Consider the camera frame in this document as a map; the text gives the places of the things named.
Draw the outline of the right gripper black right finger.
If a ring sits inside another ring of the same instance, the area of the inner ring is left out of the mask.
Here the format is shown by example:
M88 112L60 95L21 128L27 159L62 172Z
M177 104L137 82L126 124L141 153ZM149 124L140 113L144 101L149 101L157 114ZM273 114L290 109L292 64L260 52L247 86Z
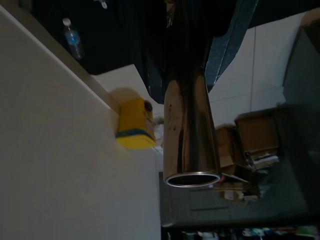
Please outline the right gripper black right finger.
M204 75L210 92L235 58L258 5L257 0L219 0L211 20Z

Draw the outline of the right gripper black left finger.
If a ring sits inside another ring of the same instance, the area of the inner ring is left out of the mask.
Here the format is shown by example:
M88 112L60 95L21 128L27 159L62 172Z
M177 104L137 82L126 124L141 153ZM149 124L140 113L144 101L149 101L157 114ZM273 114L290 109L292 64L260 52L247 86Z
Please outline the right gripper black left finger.
M149 96L164 103L166 8L163 0L121 0L130 57Z

